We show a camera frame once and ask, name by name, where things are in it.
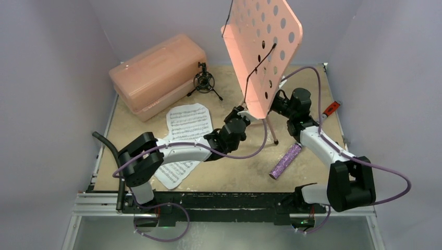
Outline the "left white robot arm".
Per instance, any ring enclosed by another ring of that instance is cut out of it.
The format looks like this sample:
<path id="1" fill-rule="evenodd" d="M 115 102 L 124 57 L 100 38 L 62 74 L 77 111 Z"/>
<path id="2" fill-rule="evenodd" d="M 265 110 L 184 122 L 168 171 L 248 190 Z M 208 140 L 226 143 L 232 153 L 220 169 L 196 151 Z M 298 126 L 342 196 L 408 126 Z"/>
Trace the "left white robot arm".
<path id="1" fill-rule="evenodd" d="M 244 107 L 237 106 L 228 114 L 220 129 L 194 140 L 170 141 L 157 139 L 145 132 L 118 153 L 120 167 L 114 174 L 122 177 L 132 192 L 135 206 L 142 213 L 155 208 L 150 179 L 160 166 L 180 161 L 215 161 L 236 151 L 247 136 L 245 130 L 256 121 Z"/>

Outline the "pink music stand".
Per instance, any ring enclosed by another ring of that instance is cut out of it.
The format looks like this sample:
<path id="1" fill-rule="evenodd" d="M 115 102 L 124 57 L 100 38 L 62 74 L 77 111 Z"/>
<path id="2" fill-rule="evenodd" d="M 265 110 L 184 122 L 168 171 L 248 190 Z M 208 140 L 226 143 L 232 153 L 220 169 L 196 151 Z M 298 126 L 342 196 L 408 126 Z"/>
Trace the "pink music stand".
<path id="1" fill-rule="evenodd" d="M 222 38 L 251 116 L 265 119 L 303 39 L 286 1 L 232 1 Z"/>

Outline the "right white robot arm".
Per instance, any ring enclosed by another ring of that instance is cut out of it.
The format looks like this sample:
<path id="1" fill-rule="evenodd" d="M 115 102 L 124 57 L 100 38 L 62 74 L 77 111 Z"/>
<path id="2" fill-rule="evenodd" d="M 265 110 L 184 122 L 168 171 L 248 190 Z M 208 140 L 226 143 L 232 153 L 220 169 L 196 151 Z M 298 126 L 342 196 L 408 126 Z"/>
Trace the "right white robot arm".
<path id="1" fill-rule="evenodd" d="M 370 161 L 365 156 L 354 156 L 320 130 L 320 124 L 310 115 L 310 97 L 311 93 L 303 88 L 294 89 L 291 97 L 279 90 L 271 105 L 271 111 L 288 119 L 290 136 L 329 168 L 326 185 L 311 183 L 295 188 L 294 208 L 305 212 L 313 204 L 321 204 L 341 212 L 374 203 L 376 192 Z"/>

